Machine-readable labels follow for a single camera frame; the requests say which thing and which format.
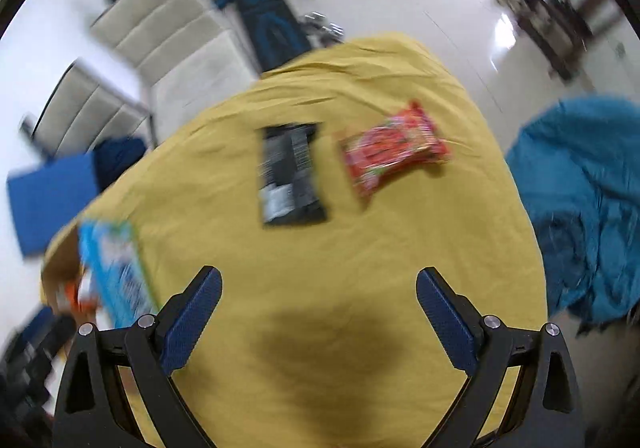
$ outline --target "chair seat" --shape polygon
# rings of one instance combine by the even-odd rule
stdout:
[[[246,90],[256,80],[234,35],[221,32],[153,86],[158,141],[164,141],[206,108]]]

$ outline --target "teal fabric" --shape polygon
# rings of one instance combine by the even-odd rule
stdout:
[[[506,159],[541,246],[549,313],[623,317],[640,300],[640,106],[560,101]]]

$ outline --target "blue gripper pad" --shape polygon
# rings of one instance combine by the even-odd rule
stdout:
[[[166,375],[186,365],[222,296],[220,272],[216,268],[207,269],[209,272],[185,302],[182,312],[164,336],[160,365]]]
[[[427,270],[418,273],[415,291],[422,310],[436,331],[451,364],[471,377],[478,365],[474,338],[436,278]]]

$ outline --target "dark blue cloth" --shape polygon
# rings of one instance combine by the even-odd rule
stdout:
[[[549,314],[623,317],[640,300],[640,107],[559,102],[507,154],[545,263]]]
[[[92,152],[10,176],[6,184],[24,256],[42,253],[53,236],[98,195]]]
[[[94,149],[95,176],[100,191],[111,186],[127,169],[136,164],[146,152],[140,138],[105,139]]]

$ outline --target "chair backrest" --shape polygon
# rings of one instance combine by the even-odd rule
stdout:
[[[139,132],[147,120],[148,132]],[[51,94],[31,133],[50,157],[81,154],[106,138],[146,135],[153,144],[148,111],[100,85],[72,63]]]
[[[208,0],[117,0],[92,25],[150,86],[224,29]]]

